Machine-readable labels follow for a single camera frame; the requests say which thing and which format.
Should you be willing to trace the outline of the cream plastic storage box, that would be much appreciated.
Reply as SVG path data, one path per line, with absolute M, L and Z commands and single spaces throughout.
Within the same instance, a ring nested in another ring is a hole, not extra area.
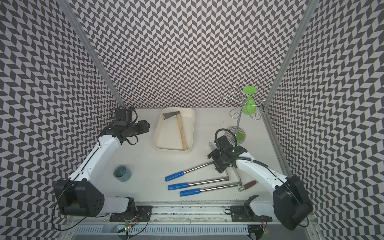
M 179 131 L 176 116 L 164 120 L 165 113 L 176 112 L 181 113 L 187 150 L 183 150 L 181 135 Z M 170 151 L 174 153 L 187 153 L 191 150 L 194 140 L 195 129 L 195 110 L 191 108 L 165 108 L 160 113 L 160 118 L 156 127 L 153 146 L 159 151 Z

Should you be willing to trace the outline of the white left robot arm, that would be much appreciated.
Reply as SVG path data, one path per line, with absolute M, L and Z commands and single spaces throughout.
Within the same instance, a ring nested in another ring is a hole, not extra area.
M 117 108 L 115 118 L 105 127 L 84 162 L 68 179 L 54 184 L 56 207 L 65 216 L 97 217 L 124 213 L 129 208 L 127 197 L 108 197 L 97 189 L 97 182 L 114 152 L 127 141 L 150 130 L 146 120 L 137 120 L 135 108 Z

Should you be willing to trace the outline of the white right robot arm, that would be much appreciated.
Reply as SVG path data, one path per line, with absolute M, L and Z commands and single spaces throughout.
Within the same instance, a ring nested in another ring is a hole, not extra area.
M 249 206 L 257 216 L 277 218 L 293 231 L 313 211 L 313 203 L 304 182 L 297 176 L 287 177 L 254 158 L 242 146 L 233 146 L 226 136 L 215 138 L 216 149 L 208 154 L 217 172 L 235 167 L 260 183 L 272 196 L 271 201 L 252 200 Z

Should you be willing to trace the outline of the grey tape roll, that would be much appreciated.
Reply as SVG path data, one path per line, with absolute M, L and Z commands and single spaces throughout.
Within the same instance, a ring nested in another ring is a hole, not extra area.
M 127 182 L 131 178 L 132 172 L 127 166 L 120 165 L 114 169 L 113 175 L 120 182 Z

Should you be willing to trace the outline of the grey metal corner profile right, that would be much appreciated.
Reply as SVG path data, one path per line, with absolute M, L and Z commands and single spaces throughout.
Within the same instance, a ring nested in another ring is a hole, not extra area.
M 271 143 L 273 145 L 273 149 L 274 149 L 275 154 L 277 156 L 277 159 L 278 159 L 279 165 L 282 169 L 282 172 L 284 175 L 289 176 L 289 177 L 292 176 L 292 171 L 289 168 L 288 160 L 285 157 L 283 148 L 282 148 L 282 146 L 278 140 L 278 137 L 276 135 L 276 132 L 273 128 L 272 122 L 271 122 L 270 117 L 268 115 L 268 109 L 271 108 L 271 103 L 272 103 L 274 97 L 276 96 L 276 93 L 277 93 L 279 87 L 281 86 L 282 80 L 283 80 L 283 78 L 287 72 L 287 69 L 288 69 L 288 67 L 289 67 L 289 65 L 290 65 L 290 63 L 291 63 L 291 61 L 295 55 L 295 52 L 296 52 L 296 50 L 297 50 L 297 48 L 301 42 L 301 39 L 302 39 L 304 33 L 306 32 L 308 25 L 311 22 L 313 15 L 315 14 L 315 11 L 316 11 L 319 3 L 320 2 L 316 1 L 316 0 L 310 0 L 309 1 L 307 8 L 304 11 L 303 17 L 299 22 L 298 28 L 295 31 L 292 42 L 288 48 L 288 51 L 287 51 L 287 53 L 283 59 L 281 67 L 277 73 L 277 76 L 276 76 L 276 78 L 272 84 L 271 90 L 270 90 L 270 92 L 267 96 L 267 99 L 266 99 L 266 104 L 264 107 L 259 108 L 259 110 L 261 110 L 261 117 L 262 117 L 264 124 L 266 126 L 268 135 L 270 137 Z

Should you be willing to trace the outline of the grey metal corner profile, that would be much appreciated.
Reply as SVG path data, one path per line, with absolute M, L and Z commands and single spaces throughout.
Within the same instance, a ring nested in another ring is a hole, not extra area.
M 295 55 L 295 52 L 296 52 L 296 50 L 297 50 L 297 48 L 301 42 L 301 39 L 302 39 L 304 33 L 306 32 L 308 25 L 311 22 L 313 15 L 315 14 L 315 11 L 316 11 L 319 3 L 320 2 L 316 1 L 316 0 L 310 0 L 309 1 L 307 8 L 304 11 L 303 17 L 299 22 L 298 28 L 295 31 L 292 42 L 288 48 L 288 51 L 287 51 L 287 53 L 283 59 L 281 67 L 277 73 L 277 76 L 276 76 L 276 78 L 272 84 L 271 90 L 270 90 L 270 92 L 267 96 L 267 99 L 266 99 L 266 104 L 264 107 L 259 108 L 259 110 L 261 110 L 261 117 L 262 117 L 264 124 L 266 126 L 268 135 L 270 137 L 271 143 L 273 145 L 273 149 L 274 149 L 275 154 L 277 156 L 277 159 L 278 159 L 279 165 L 282 169 L 282 172 L 284 175 L 289 176 L 289 177 L 292 176 L 292 171 L 289 168 L 288 160 L 285 157 L 283 148 L 282 148 L 282 146 L 278 140 L 278 137 L 276 135 L 276 132 L 273 128 L 272 122 L 271 122 L 270 117 L 268 115 L 268 109 L 271 108 L 271 103 L 272 103 L 274 97 L 276 96 L 276 93 L 277 93 L 279 87 L 281 86 L 282 80 L 283 80 L 283 78 L 287 72 L 287 69 L 288 69 L 288 67 L 289 67 L 289 65 L 290 65 L 290 63 L 291 63 L 291 61 Z
M 89 38 L 85 34 L 70 4 L 68 1 L 57 1 L 57 3 L 63 10 L 67 20 L 75 30 L 77 37 L 93 61 L 96 70 L 101 76 L 103 86 L 106 87 L 108 93 L 111 94 L 113 99 L 117 101 L 118 105 L 123 106 L 124 103 L 120 95 L 117 93 L 116 88 L 110 80 L 98 54 L 94 50 Z M 86 161 L 81 164 L 79 169 L 70 175 L 70 180 L 73 181 L 72 184 L 87 183 L 93 187 L 96 187 L 97 178 L 101 176 L 101 171 L 104 169 L 106 163 L 114 154 L 114 152 L 120 147 L 120 145 L 121 143 L 118 138 L 113 138 L 112 136 L 98 136 L 97 144 L 91 151 L 90 155 L 86 158 Z

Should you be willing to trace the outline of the chrome stand with green cups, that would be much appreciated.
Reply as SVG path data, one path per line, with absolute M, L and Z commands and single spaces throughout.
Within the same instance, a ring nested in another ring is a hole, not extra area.
M 235 97 L 237 90 L 239 90 L 239 87 L 232 87 L 229 90 L 229 93 L 221 97 L 221 101 L 226 103 L 233 101 L 238 104 L 229 112 L 230 117 L 237 121 L 236 125 L 228 127 L 228 130 L 231 133 L 225 132 L 225 136 L 231 144 L 240 145 L 246 139 L 246 132 L 240 127 L 242 116 L 248 116 L 254 121 L 260 120 L 262 116 L 258 112 L 257 108 L 264 108 L 266 106 L 266 102 L 263 101 L 261 103 L 257 103 L 253 98 L 253 96 L 258 92 L 257 87 L 244 87 L 242 95 L 238 98 Z

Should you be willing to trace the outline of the grey metal corner profile left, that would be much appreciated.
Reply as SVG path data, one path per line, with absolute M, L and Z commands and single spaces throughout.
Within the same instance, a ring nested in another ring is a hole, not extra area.
M 118 105 L 123 106 L 124 103 L 120 95 L 117 93 L 116 88 L 110 80 L 98 54 L 94 50 L 89 38 L 85 34 L 70 4 L 68 1 L 57 1 L 57 3 L 63 10 L 67 20 L 75 30 L 77 37 L 93 61 L 96 70 L 101 76 L 103 86 L 106 87 L 108 93 L 111 94 L 113 99 L 117 101 Z M 114 154 L 114 152 L 120 147 L 120 145 L 121 143 L 118 138 L 113 138 L 112 136 L 98 136 L 97 144 L 91 151 L 90 155 L 86 158 L 86 161 L 81 164 L 79 169 L 70 175 L 70 180 L 73 181 L 72 184 L 87 183 L 93 187 L 96 187 L 97 178 L 101 176 L 101 171 L 104 169 L 106 163 Z

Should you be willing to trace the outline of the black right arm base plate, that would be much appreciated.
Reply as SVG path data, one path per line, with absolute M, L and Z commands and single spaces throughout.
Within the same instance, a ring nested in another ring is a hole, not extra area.
M 250 208 L 245 206 L 230 206 L 229 210 L 225 210 L 227 215 L 231 216 L 232 222 L 272 222 L 273 218 L 268 216 L 257 216 Z

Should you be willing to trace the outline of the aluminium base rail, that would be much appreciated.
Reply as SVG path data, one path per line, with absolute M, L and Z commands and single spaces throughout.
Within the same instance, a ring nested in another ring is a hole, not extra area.
M 125 222 L 102 218 L 70 217 L 59 240 L 322 240 L 313 217 L 295 230 L 277 219 L 242 221 L 231 212 L 233 204 L 157 204 L 125 233 Z

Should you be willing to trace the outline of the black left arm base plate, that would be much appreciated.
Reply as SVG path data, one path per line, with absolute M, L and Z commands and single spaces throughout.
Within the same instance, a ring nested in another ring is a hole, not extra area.
M 109 221 L 112 223 L 117 222 L 149 222 L 152 216 L 153 206 L 136 206 L 131 210 L 127 210 L 124 213 L 111 214 Z

